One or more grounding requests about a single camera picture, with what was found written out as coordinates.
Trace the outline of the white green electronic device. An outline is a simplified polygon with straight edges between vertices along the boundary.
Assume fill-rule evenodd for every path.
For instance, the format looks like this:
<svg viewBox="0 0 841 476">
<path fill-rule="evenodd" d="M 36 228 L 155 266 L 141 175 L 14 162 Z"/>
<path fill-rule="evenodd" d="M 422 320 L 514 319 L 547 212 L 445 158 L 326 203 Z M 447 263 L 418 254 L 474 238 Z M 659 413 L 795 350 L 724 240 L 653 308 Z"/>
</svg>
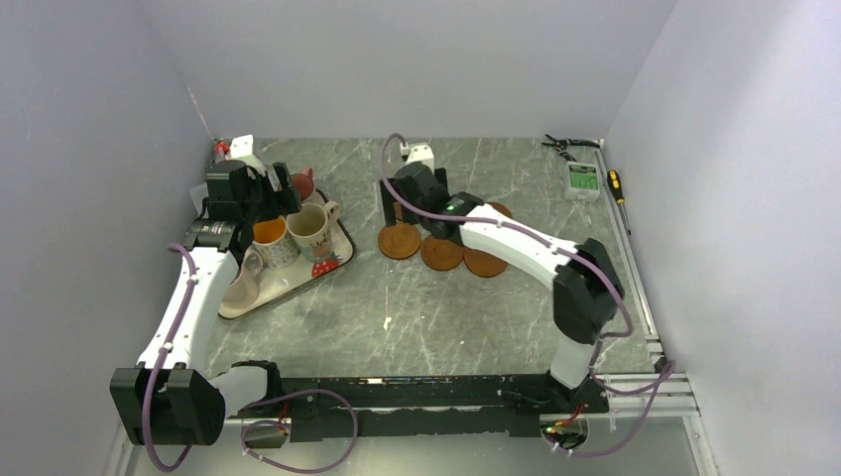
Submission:
<svg viewBox="0 0 841 476">
<path fill-rule="evenodd" d="M 566 199 L 594 202 L 601 194 L 600 172 L 596 165 L 567 162 L 562 178 Z"/>
</svg>

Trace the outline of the white strawberry serving tray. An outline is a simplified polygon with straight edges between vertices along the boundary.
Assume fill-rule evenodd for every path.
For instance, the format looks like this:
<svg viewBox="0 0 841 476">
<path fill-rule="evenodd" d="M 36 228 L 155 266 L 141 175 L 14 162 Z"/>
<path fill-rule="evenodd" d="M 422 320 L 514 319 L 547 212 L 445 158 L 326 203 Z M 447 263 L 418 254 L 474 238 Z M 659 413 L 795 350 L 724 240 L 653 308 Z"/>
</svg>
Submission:
<svg viewBox="0 0 841 476">
<path fill-rule="evenodd" d="M 267 269 L 257 277 L 260 293 L 257 300 L 249 307 L 235 310 L 221 305 L 219 316 L 224 319 L 235 319 L 251 313 L 270 303 L 290 298 L 313 285 L 317 280 L 337 271 L 350 262 L 356 252 L 356 247 L 339 218 L 331 227 L 332 254 L 327 261 L 313 263 L 301 252 L 300 256 L 288 267 L 282 269 Z"/>
</svg>

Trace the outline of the yellow black screwdriver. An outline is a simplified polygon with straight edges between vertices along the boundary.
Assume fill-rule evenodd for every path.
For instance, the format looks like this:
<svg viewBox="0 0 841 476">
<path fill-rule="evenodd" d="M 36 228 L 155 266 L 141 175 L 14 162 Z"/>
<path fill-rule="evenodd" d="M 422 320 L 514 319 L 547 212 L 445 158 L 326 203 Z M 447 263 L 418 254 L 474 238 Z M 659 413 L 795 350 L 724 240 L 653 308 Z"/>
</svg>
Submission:
<svg viewBox="0 0 841 476">
<path fill-rule="evenodd" d="M 620 213 L 620 217 L 625 228 L 625 231 L 628 236 L 632 235 L 632 230 L 630 227 L 630 222 L 627 216 L 627 210 L 625 206 L 625 194 L 623 191 L 622 180 L 619 173 L 616 170 L 609 170 L 607 175 L 607 183 L 610 190 L 610 193 L 613 197 L 614 202 L 618 207 L 618 211 Z"/>
</svg>

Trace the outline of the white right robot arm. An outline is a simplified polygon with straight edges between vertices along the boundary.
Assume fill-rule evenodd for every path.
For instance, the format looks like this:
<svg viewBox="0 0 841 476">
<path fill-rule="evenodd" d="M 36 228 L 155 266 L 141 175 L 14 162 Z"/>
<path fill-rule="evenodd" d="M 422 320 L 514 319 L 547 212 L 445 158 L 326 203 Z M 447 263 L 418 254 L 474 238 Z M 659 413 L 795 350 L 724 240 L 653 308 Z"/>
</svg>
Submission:
<svg viewBox="0 0 841 476">
<path fill-rule="evenodd" d="M 538 232 L 475 195 L 450 193 L 442 176 L 442 170 L 408 163 L 381 178 L 387 222 L 402 218 L 437 239 L 489 254 L 550 291 L 560 337 L 546 397 L 560 412 L 573 410 L 584 399 L 583 383 L 603 329 L 624 303 L 606 248 L 595 239 L 576 243 Z"/>
</svg>

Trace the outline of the black pliers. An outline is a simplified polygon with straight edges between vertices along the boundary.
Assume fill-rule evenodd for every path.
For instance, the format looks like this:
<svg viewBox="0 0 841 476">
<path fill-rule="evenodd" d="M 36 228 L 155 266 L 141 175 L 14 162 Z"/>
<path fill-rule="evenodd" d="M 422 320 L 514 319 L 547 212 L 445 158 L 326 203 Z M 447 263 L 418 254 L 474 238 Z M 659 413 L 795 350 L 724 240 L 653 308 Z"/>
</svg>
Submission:
<svg viewBox="0 0 841 476">
<path fill-rule="evenodd" d="M 593 149 L 602 148 L 600 142 L 589 139 L 556 139 L 550 134 L 545 134 L 544 137 L 545 141 L 541 142 L 541 145 L 555 150 L 558 153 L 558 155 L 565 159 L 567 162 L 576 161 L 576 159 L 568 152 L 568 149 L 571 147 L 585 147 Z"/>
</svg>

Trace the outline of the orange interior white mug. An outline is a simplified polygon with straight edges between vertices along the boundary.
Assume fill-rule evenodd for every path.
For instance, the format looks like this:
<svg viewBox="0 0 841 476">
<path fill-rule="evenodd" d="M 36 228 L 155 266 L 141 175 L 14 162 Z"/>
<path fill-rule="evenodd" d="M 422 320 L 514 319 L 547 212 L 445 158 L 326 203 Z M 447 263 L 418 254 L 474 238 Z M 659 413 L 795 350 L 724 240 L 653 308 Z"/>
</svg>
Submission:
<svg viewBox="0 0 841 476">
<path fill-rule="evenodd" d="M 253 247 L 267 269 L 286 268 L 300 256 L 299 247 L 283 216 L 256 223 L 253 234 Z"/>
</svg>

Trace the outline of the cream patterned mug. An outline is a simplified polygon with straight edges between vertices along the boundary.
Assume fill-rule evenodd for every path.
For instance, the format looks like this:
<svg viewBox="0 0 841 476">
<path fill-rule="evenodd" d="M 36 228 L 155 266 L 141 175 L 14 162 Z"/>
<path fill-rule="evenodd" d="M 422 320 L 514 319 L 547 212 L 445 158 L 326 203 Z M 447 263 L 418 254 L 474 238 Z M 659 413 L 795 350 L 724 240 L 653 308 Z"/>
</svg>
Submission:
<svg viewBox="0 0 841 476">
<path fill-rule="evenodd" d="M 331 227 L 337 223 L 342 206 L 336 201 L 324 205 L 305 203 L 297 213 L 287 216 L 287 228 L 301 253 L 313 263 L 327 261 L 332 254 Z"/>
</svg>

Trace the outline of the black base frame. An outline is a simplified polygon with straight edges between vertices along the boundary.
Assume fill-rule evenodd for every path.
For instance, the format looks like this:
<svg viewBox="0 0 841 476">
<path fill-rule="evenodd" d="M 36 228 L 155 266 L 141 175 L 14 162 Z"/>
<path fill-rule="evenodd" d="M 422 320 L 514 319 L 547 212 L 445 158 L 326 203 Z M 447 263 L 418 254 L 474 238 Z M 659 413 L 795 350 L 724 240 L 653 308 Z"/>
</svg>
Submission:
<svg viewBox="0 0 841 476">
<path fill-rule="evenodd" d="M 567 390 L 549 374 L 284 378 L 273 400 L 238 417 L 285 417 L 294 442 L 327 438 L 505 433 L 537 437 L 551 417 L 604 415 L 608 399 L 585 380 Z"/>
</svg>

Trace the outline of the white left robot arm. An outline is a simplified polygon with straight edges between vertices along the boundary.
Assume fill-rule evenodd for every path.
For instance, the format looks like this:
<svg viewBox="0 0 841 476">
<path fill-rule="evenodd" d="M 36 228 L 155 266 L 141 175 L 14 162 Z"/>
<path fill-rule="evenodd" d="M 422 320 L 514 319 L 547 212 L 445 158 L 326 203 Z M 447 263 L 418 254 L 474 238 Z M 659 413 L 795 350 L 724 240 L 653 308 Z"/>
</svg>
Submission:
<svg viewBox="0 0 841 476">
<path fill-rule="evenodd" d="M 255 224 L 300 210 L 285 163 L 258 170 L 221 161 L 206 173 L 203 210 L 181 242 L 177 285 L 162 321 L 134 366 L 114 371 L 109 391 L 135 445 L 211 445 L 228 417 L 262 417 L 285 402 L 278 366 L 245 361 L 218 377 L 202 374 L 211 325 L 254 240 Z"/>
</svg>

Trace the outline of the dark brown wooden coaster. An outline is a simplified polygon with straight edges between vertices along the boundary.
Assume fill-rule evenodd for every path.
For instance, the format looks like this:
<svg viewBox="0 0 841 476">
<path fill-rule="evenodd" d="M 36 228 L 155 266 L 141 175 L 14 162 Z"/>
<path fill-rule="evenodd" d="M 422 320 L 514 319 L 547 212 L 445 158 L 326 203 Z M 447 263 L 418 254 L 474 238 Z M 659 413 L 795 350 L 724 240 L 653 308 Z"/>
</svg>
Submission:
<svg viewBox="0 0 841 476">
<path fill-rule="evenodd" d="M 463 261 L 467 269 L 480 278 L 494 278 L 504 273 L 508 263 L 489 253 L 467 248 Z"/>
</svg>

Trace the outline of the clear plastic screw box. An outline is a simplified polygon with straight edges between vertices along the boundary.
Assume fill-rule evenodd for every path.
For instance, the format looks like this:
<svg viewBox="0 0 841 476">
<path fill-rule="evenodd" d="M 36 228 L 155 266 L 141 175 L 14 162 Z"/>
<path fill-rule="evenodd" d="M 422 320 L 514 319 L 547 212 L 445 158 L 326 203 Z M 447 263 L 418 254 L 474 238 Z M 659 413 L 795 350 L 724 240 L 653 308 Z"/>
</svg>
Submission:
<svg viewBox="0 0 841 476">
<path fill-rule="evenodd" d="M 193 206 L 198 214 L 204 209 L 204 200 L 208 198 L 208 188 L 205 182 L 191 187 L 188 191 Z"/>
</svg>

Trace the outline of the pink mug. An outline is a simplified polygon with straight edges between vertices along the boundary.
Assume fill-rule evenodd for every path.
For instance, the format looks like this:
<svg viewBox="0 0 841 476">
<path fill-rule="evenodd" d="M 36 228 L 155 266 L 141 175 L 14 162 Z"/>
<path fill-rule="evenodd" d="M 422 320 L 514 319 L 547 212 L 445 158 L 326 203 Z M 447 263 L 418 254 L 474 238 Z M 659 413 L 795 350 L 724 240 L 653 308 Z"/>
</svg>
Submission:
<svg viewBox="0 0 841 476">
<path fill-rule="evenodd" d="M 293 188 L 300 196 L 300 203 L 315 203 L 324 205 L 326 203 L 323 196 L 316 189 L 313 179 L 313 168 L 306 167 L 300 173 L 291 174 L 290 180 Z"/>
</svg>

